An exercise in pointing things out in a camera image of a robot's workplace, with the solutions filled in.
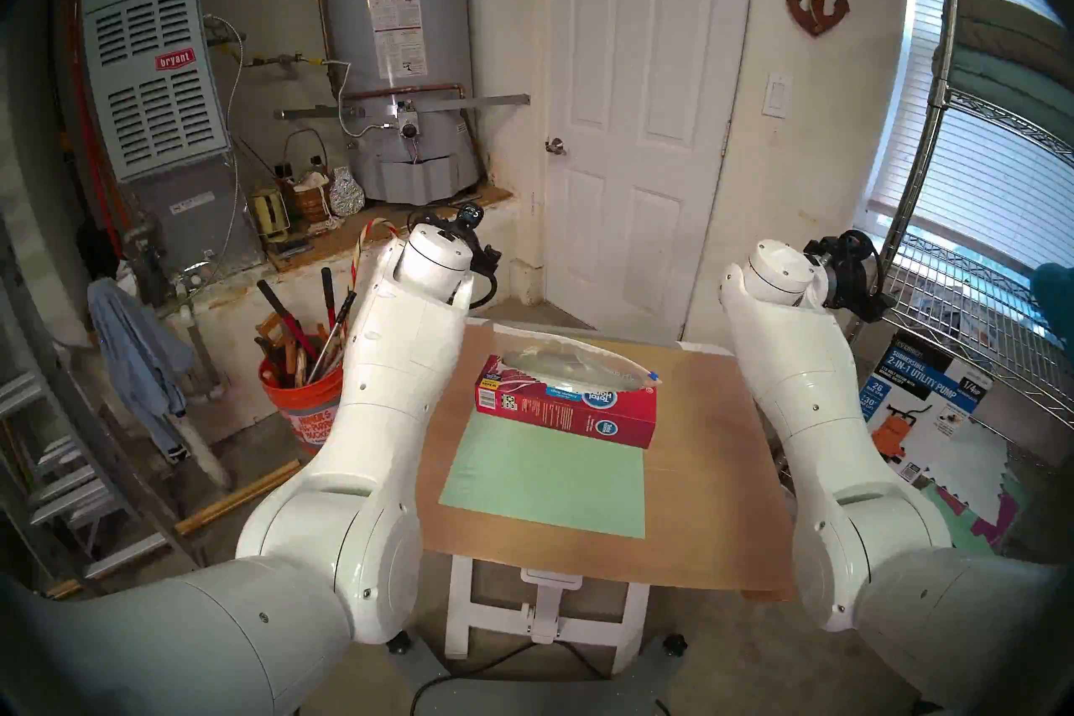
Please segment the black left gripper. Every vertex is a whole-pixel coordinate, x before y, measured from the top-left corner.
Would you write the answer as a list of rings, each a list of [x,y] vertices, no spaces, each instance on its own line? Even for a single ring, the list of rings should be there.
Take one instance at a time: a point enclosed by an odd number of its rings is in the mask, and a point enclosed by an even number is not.
[[[416,209],[408,216],[408,231],[410,236],[417,234],[413,230],[418,225],[434,227],[437,234],[449,242],[462,242],[468,248],[471,260],[470,269],[489,280],[495,280],[495,273],[502,258],[502,252],[489,245],[482,246],[477,236],[477,227],[483,220],[485,211],[477,203],[458,203],[451,205],[454,209],[453,217],[442,217],[437,211],[431,209]]]

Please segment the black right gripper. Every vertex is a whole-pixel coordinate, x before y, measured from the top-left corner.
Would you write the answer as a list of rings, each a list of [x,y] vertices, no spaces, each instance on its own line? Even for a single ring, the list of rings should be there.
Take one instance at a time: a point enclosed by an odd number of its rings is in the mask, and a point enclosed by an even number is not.
[[[846,309],[861,321],[881,321],[894,298],[884,292],[885,271],[872,238],[862,231],[823,237],[828,279],[824,307]]]

